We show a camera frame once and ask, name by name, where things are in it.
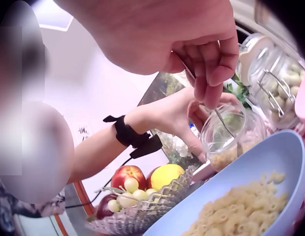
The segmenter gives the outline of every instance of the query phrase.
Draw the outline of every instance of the nectarine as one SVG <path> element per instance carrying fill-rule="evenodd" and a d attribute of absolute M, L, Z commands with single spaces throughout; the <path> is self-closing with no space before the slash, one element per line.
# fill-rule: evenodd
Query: nectarine
<path fill-rule="evenodd" d="M 124 182 L 128 178 L 134 178 L 138 181 L 138 189 L 145 190 L 146 178 L 141 169 L 134 165 L 124 165 L 118 168 L 111 180 L 111 187 L 125 189 Z"/>

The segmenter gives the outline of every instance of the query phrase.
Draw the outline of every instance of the small glass jar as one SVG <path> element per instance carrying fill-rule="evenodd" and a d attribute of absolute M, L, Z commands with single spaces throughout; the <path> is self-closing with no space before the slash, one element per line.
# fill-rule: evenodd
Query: small glass jar
<path fill-rule="evenodd" d="M 300 122 L 294 102 L 305 69 L 259 33 L 250 35 L 239 52 L 236 73 L 250 95 L 274 127 L 293 128 Z"/>
<path fill-rule="evenodd" d="M 266 126 L 259 115 L 245 109 L 241 103 L 223 104 L 218 111 L 235 138 L 215 112 L 210 114 L 200 135 L 206 156 L 217 172 L 238 158 L 237 143 L 241 144 L 244 153 L 267 136 Z"/>

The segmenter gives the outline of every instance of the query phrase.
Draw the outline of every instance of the metal clasp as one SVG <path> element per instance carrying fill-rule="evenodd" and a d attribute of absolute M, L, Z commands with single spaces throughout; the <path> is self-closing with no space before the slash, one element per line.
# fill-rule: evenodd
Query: metal clasp
<path fill-rule="evenodd" d="M 285 92 L 285 94 L 288 96 L 287 99 L 290 99 L 291 100 L 291 106 L 287 109 L 287 110 L 290 110 L 291 107 L 294 105 L 294 102 L 295 102 L 295 96 L 291 94 L 290 92 L 290 88 L 289 88 L 289 85 L 285 82 L 285 80 L 279 80 L 277 78 L 276 75 L 274 75 L 270 70 L 265 70 L 264 69 L 264 76 L 260 79 L 260 80 L 257 80 L 257 83 L 259 85 L 259 87 L 268 95 L 268 102 L 270 103 L 270 105 L 272 106 L 273 109 L 277 109 L 278 110 L 278 115 L 280 118 L 282 118 L 284 115 L 285 115 L 285 112 L 283 111 L 282 107 L 280 107 L 280 105 L 278 104 L 278 102 L 276 101 L 274 95 L 272 94 L 271 91 L 269 90 L 266 90 L 261 81 L 264 79 L 265 75 L 266 74 L 270 74 L 272 77 L 274 77 L 276 79 L 276 82 L 278 83 L 278 85 L 282 88 L 282 90 Z"/>

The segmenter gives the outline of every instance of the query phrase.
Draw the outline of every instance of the wrist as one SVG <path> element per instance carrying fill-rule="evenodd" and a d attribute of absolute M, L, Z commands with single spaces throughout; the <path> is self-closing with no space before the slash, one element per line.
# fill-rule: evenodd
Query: wrist
<path fill-rule="evenodd" d="M 144 134 L 153 129 L 150 122 L 150 115 L 147 105 L 136 107 L 124 117 L 124 123 L 132 127 L 138 134 Z"/>

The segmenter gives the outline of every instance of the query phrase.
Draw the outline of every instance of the blue bowl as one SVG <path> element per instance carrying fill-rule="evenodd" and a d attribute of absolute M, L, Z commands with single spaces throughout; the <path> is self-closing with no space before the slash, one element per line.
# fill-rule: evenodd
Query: blue bowl
<path fill-rule="evenodd" d="M 292 130 L 277 132 L 240 156 L 153 224 L 143 236 L 180 236 L 197 220 L 204 204 L 232 187 L 258 181 L 263 173 L 285 173 L 278 193 L 289 201 L 263 236 L 284 236 L 294 222 L 305 195 L 305 147 Z"/>

